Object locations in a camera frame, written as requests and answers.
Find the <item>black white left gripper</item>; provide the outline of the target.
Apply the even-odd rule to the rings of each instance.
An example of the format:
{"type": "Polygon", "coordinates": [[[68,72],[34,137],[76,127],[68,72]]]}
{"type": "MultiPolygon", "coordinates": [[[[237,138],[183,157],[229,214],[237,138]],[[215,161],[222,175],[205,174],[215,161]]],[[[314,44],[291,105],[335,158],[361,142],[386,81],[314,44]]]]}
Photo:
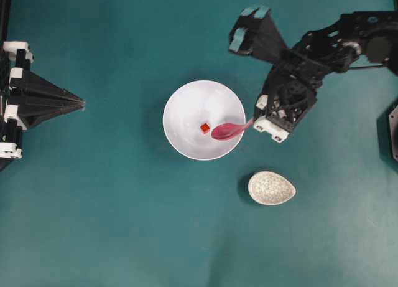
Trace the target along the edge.
{"type": "Polygon", "coordinates": [[[85,107],[84,99],[29,71],[33,61],[27,42],[1,43],[1,170],[22,158],[23,132],[27,128],[85,107]],[[17,99],[22,95],[20,90],[45,98],[25,97],[21,102],[17,99]]]}

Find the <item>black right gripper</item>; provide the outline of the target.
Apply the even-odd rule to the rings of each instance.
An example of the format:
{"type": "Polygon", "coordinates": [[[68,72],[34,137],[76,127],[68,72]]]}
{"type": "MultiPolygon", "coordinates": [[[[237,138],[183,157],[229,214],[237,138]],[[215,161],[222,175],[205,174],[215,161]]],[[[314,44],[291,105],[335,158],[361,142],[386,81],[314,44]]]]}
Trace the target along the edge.
{"type": "Polygon", "coordinates": [[[317,102],[317,91],[332,69],[320,62],[284,50],[269,72],[253,115],[253,128],[281,143],[317,102]]]}

